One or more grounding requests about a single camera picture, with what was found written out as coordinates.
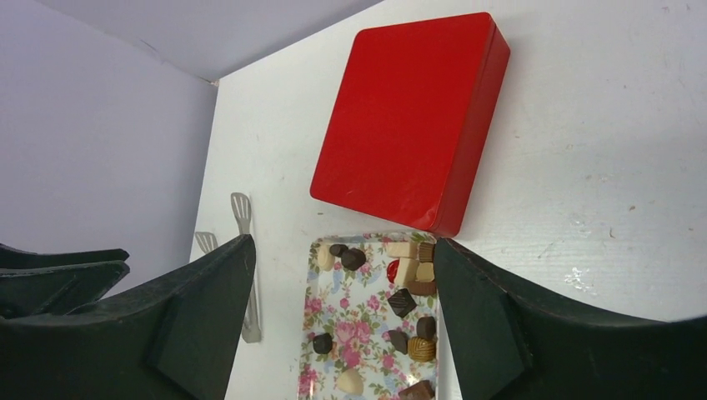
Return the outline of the red box lid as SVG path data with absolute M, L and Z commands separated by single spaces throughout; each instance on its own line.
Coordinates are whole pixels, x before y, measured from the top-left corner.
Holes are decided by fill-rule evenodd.
M 457 235 L 509 56 L 487 12 L 360 31 L 314 169 L 312 198 Z

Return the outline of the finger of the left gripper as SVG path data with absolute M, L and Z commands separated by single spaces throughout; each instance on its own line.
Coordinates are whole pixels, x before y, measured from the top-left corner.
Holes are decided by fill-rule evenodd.
M 89 252 L 35 253 L 1 244 L 1 269 L 52 268 L 66 265 L 125 261 L 129 253 L 123 249 Z
M 95 302 L 130 272 L 123 261 L 1 270 L 1 318 L 65 315 Z

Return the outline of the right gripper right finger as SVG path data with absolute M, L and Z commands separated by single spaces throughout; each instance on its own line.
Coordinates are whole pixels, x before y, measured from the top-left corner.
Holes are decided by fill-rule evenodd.
M 436 285 L 465 399 L 703 399 L 706 320 L 611 312 L 522 278 L 450 238 Z

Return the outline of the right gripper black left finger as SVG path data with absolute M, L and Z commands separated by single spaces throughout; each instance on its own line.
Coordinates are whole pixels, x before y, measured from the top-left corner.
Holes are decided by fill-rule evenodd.
M 1 318 L 2 398 L 224 398 L 255 262 L 240 235 L 65 315 Z

